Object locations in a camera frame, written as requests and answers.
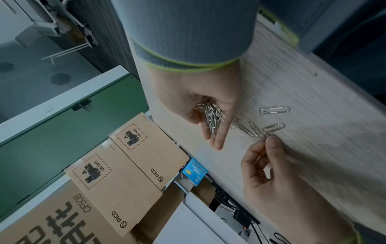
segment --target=cable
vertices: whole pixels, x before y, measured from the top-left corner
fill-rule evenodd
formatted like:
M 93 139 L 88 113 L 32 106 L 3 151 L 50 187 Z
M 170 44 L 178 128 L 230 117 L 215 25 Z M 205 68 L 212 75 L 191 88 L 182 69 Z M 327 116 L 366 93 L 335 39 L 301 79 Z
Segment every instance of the cable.
M 225 210 L 228 210 L 229 212 L 232 212 L 232 213 L 234 213 L 234 211 L 232 211 L 232 210 L 229 210 L 229 209 L 227 209 L 227 208 L 224 208 L 224 207 L 222 207 L 222 206 L 219 206 L 220 208 L 223 208 L 223 209 L 225 209 Z
M 253 224 L 252 224 L 252 221 L 251 221 L 251 220 L 249 220 L 249 222 L 250 222 L 250 225 L 252 226 L 253 230 L 255 231 L 255 233 L 256 233 L 256 236 L 257 236 L 257 239 L 259 240 L 260 244 L 263 244 L 263 243 L 261 242 L 261 239 L 260 239 L 260 236 L 259 236 L 259 234 L 257 233 L 257 231 L 256 231 L 255 227 L 254 227 L 254 226 L 253 226 Z
M 282 236 L 281 234 L 275 232 L 273 235 L 274 235 L 279 241 L 281 241 L 282 243 L 284 243 L 284 244 L 287 244 L 287 243 L 291 244 L 291 243 L 290 243 L 287 239 L 285 239 L 284 236 Z M 276 235 L 278 235 L 278 236 L 280 236 L 281 238 L 283 238 L 286 242 L 284 242 L 282 239 L 280 239 L 280 238 L 277 237 Z
M 264 238 L 267 240 L 267 243 L 269 244 L 269 241 L 268 241 L 268 239 L 265 237 L 265 235 L 264 235 L 263 231 L 261 230 L 260 226 L 259 226 L 259 225 L 257 225 L 257 227 L 259 228 L 259 230 L 260 230 L 260 231 L 261 231 L 261 233 L 263 234 Z

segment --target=wooden desk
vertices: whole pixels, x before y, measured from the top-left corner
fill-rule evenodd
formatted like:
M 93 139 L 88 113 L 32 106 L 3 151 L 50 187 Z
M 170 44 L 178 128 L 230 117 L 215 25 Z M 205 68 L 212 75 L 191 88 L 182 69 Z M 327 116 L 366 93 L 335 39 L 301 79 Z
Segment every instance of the wooden desk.
M 212 149 L 191 125 L 154 96 L 145 65 L 134 55 L 155 123 L 181 143 L 216 182 L 252 214 L 243 197 L 240 161 L 256 138 L 231 130 L 222 151 Z M 283 122 L 276 134 L 287 144 L 299 174 L 347 217 L 386 234 L 386 109 L 323 61 L 305 57 L 257 23 L 241 59 L 241 123 Z M 285 105 L 290 113 L 260 115 Z

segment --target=floor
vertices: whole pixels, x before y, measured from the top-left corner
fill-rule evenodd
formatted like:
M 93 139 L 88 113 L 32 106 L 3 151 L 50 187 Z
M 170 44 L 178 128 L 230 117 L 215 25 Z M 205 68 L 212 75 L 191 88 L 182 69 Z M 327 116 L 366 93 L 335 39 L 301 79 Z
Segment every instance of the floor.
M 99 42 L 98 51 L 94 52 L 94 56 L 88 54 L 89 58 L 86 59 L 91 63 L 95 59 L 105 59 L 105 65 L 114 67 L 122 65 L 139 79 L 125 31 L 110 0 L 70 1 L 68 11 L 80 22 L 88 24 Z

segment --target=cardboard box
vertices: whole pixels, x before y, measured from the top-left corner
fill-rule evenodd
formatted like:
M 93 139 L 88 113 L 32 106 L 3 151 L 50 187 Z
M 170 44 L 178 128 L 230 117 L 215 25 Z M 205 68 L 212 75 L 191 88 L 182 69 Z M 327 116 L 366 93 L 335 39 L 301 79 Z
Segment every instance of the cardboard box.
M 139 224 L 121 237 L 85 194 L 68 181 L 0 232 L 0 243 L 151 244 L 184 198 L 183 191 L 170 186 Z
M 1 244 L 136 244 L 121 237 L 72 182 L 0 232 Z
M 190 159 L 189 163 L 184 167 L 182 173 L 186 175 L 195 186 L 198 186 L 198 184 L 205 177 L 208 171 L 194 158 L 192 158 Z
M 125 236 L 162 196 L 111 139 L 65 172 L 121 236 Z
M 161 190 L 189 160 L 144 113 L 121 126 L 110 138 Z

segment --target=green panel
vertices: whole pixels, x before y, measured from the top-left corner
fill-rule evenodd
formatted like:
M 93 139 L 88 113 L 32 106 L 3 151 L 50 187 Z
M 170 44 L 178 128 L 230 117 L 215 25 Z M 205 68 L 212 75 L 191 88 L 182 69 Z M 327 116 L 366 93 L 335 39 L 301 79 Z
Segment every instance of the green panel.
M 0 147 L 0 217 L 148 107 L 132 76 L 89 99 Z

